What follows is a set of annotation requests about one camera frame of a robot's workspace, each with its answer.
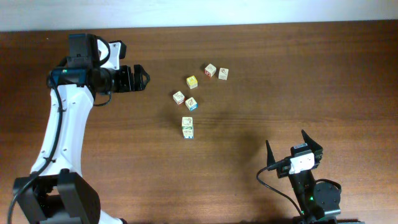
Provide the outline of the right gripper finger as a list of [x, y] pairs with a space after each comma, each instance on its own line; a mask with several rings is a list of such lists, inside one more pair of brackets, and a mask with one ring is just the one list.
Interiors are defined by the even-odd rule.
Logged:
[[301, 130], [303, 140], [312, 150], [314, 154], [322, 154], [323, 148], [317, 142], [315, 142], [303, 129]]
[[266, 149], [267, 149], [267, 169], [272, 170], [274, 168], [274, 164], [276, 163], [276, 161], [274, 159], [274, 155], [268, 140], [266, 140]]

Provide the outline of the green letter N block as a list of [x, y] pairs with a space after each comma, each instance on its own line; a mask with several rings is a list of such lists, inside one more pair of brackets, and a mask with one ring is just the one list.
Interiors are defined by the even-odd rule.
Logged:
[[193, 118], [192, 117], [182, 117], [182, 128], [192, 128]]

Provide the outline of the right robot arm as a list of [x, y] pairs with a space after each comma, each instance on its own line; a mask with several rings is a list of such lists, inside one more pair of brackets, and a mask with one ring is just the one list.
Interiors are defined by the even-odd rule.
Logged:
[[304, 130], [303, 143], [290, 148], [290, 156], [276, 161], [268, 141], [266, 141], [267, 164], [265, 170], [277, 172], [278, 178], [287, 177], [293, 188], [297, 202], [293, 205], [299, 216], [294, 223], [337, 223], [341, 213], [341, 185], [328, 179], [315, 179], [312, 170], [320, 165], [323, 148]]

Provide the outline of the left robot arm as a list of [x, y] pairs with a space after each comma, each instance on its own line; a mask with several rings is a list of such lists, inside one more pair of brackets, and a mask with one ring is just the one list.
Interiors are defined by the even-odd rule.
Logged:
[[18, 177], [7, 212], [20, 207], [29, 223], [122, 223], [108, 215], [83, 178], [81, 152], [96, 96], [142, 91], [150, 82], [141, 65], [121, 65], [126, 44], [94, 34], [72, 34], [69, 54], [49, 72], [51, 108], [45, 137], [30, 174]]

